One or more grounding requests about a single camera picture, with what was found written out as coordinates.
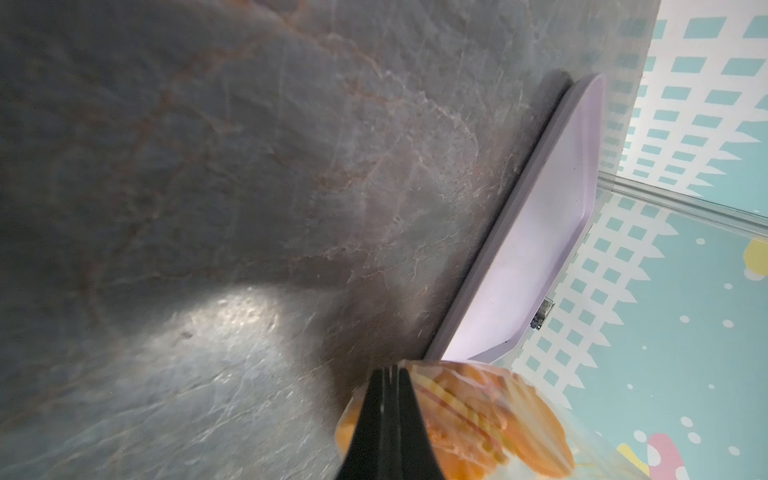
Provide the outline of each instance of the wallpaper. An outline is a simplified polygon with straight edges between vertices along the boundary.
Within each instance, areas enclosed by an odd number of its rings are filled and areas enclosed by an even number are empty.
[[[613,194],[502,359],[652,480],[768,478],[768,244]]]
[[[663,1],[619,176],[768,216],[767,58],[768,2]]]

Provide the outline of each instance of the white dot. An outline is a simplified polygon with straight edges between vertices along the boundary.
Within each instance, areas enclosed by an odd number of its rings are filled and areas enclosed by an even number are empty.
[[[648,466],[657,467],[661,463],[659,451],[652,446],[648,446]]]
[[[747,280],[752,280],[753,282],[759,282],[766,277],[765,275],[759,275],[757,273],[754,273],[752,270],[748,268],[744,269],[744,276],[746,277]]]
[[[690,480],[688,471],[685,469],[685,467],[677,467],[674,471],[674,477],[676,480]]]

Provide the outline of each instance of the gray marble surface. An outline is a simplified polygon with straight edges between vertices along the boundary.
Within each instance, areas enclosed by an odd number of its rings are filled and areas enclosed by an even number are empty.
[[[623,141],[656,10],[3,2],[0,478],[332,478],[572,79]]]

